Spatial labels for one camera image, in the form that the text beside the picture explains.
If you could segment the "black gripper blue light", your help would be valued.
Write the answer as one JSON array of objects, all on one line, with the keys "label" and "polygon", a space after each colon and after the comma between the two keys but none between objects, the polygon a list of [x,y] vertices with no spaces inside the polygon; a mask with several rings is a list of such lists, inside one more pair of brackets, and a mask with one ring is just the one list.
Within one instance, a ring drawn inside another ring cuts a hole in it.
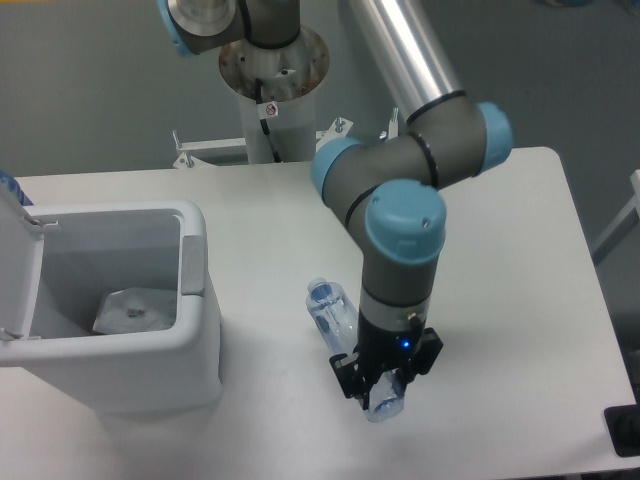
[{"label": "black gripper blue light", "polygon": [[433,328],[411,319],[401,330],[380,328],[363,314],[358,318],[357,352],[340,353],[329,364],[347,399],[355,398],[363,410],[371,404],[371,390],[383,373],[395,370],[396,393],[405,393],[417,376],[427,375],[443,347]]}]

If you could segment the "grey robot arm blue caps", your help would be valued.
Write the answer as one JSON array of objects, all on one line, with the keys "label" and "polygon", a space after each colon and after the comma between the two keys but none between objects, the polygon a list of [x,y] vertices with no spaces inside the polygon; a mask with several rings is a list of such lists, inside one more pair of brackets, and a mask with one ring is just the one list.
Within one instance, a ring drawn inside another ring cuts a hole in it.
[{"label": "grey robot arm blue caps", "polygon": [[328,69],[323,41],[297,1],[162,1],[159,12],[184,55],[219,51],[219,69],[242,101],[253,163],[309,159],[311,179],[363,255],[358,319],[322,313],[339,345],[330,365],[363,410],[390,410],[428,373],[442,343],[426,324],[445,242],[441,190],[502,164],[513,135],[494,104],[466,95],[416,1],[348,1],[407,130],[366,146],[349,137],[315,143],[296,105]]}]

